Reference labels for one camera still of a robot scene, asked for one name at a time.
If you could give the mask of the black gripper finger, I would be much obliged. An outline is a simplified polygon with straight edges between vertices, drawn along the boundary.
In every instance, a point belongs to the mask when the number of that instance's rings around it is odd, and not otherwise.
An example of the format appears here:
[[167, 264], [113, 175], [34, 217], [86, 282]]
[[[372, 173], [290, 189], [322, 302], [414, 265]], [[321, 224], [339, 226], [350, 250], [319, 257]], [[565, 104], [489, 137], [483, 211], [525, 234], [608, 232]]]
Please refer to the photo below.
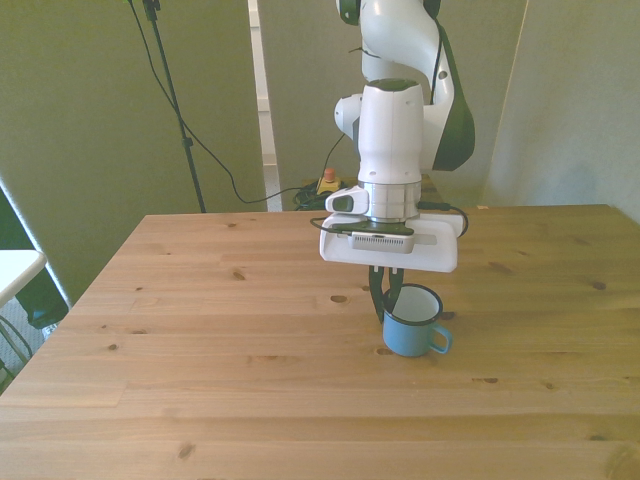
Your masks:
[[402, 269], [389, 269], [389, 289], [384, 294], [383, 304], [387, 312], [392, 313], [402, 289]]
[[369, 291], [374, 305], [374, 309], [379, 321], [384, 320], [384, 302], [382, 284], [384, 278], [384, 268], [379, 266], [369, 267]]

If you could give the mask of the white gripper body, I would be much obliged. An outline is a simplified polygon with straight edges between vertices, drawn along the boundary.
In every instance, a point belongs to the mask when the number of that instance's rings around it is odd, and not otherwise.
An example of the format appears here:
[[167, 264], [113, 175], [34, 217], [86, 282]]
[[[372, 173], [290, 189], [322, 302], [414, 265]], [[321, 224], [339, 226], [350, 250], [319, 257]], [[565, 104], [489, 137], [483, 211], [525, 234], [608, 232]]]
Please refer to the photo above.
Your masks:
[[411, 235], [357, 232], [362, 215], [333, 213], [323, 221], [320, 254], [333, 262], [402, 268], [432, 272], [451, 272], [457, 266], [459, 217], [421, 213], [401, 225]]

